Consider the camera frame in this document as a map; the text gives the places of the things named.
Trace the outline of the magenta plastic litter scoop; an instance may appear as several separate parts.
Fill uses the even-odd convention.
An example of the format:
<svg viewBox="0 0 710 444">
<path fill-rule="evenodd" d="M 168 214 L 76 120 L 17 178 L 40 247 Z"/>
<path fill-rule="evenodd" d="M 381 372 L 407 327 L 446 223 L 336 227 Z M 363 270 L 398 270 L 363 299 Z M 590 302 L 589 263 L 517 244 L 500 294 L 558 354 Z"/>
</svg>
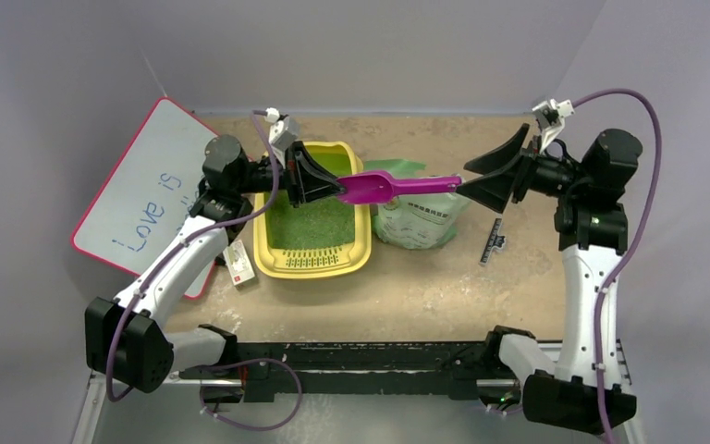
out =
<svg viewBox="0 0 710 444">
<path fill-rule="evenodd" d="M 401 195 L 454 192 L 462 184 L 460 176 L 397 179 L 384 170 L 374 170 L 339 178 L 344 192 L 337 198 L 344 204 L 387 204 Z"/>
</svg>

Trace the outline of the green cat litter bag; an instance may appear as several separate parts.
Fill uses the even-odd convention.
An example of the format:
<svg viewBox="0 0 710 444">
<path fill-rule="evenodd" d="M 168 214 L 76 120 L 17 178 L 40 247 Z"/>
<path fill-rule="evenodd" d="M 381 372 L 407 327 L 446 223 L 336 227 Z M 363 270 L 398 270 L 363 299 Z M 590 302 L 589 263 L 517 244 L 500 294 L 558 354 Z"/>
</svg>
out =
<svg viewBox="0 0 710 444">
<path fill-rule="evenodd" d="M 400 195 L 372 208 L 372 230 L 400 248 L 439 248 L 456 236 L 455 223 L 470 204 L 456 193 Z"/>
</svg>

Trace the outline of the yellow litter box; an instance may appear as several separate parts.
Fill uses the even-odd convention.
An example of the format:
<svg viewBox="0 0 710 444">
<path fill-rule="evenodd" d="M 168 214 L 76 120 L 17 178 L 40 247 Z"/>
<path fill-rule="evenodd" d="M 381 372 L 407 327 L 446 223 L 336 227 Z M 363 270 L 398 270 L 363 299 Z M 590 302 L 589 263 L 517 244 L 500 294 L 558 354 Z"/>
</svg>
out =
<svg viewBox="0 0 710 444">
<path fill-rule="evenodd" d="M 373 249 L 370 209 L 336 198 L 290 205 L 281 191 L 253 224 L 257 268 L 271 278 L 333 278 L 361 269 Z"/>
</svg>

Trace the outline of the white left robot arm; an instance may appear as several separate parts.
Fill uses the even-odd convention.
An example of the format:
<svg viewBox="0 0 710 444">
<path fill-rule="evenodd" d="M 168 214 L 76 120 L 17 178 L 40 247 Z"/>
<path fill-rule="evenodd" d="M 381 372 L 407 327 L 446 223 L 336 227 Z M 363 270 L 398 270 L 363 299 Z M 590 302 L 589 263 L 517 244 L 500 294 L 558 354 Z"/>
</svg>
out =
<svg viewBox="0 0 710 444">
<path fill-rule="evenodd" d="M 285 191 L 299 206 L 338 196 L 344 188 L 301 141 L 291 142 L 280 163 L 274 152 L 251 161 L 231 135 L 211 139 L 204 149 L 198 199 L 181 230 L 163 253 L 112 299 L 94 299 L 84 314 L 86 361 L 105 377 L 107 397 L 119 381 L 150 393 L 174 372 L 204 367 L 226 378 L 238 369 L 234 335 L 210 325 L 167 335 L 163 327 L 192 282 L 259 213 L 250 193 L 274 200 Z"/>
</svg>

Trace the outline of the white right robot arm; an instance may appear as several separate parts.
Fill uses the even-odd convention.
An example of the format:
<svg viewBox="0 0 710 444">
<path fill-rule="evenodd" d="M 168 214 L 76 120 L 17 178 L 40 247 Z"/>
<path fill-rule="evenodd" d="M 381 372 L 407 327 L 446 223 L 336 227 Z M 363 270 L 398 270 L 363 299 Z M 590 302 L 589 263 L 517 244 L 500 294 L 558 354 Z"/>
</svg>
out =
<svg viewBox="0 0 710 444">
<path fill-rule="evenodd" d="M 532 333 L 498 326 L 486 337 L 482 363 L 493 376 L 511 371 L 518 379 L 527 420 L 607 438 L 637 411 L 618 365 L 616 301 L 618 265 L 628 252 L 620 197 L 643 147 L 622 129 L 601 131 L 581 160 L 542 154 L 539 142 L 520 126 L 466 163 L 474 179 L 458 193 L 498 213 L 530 191 L 556 200 L 566 290 L 561 350 L 551 359 Z"/>
</svg>

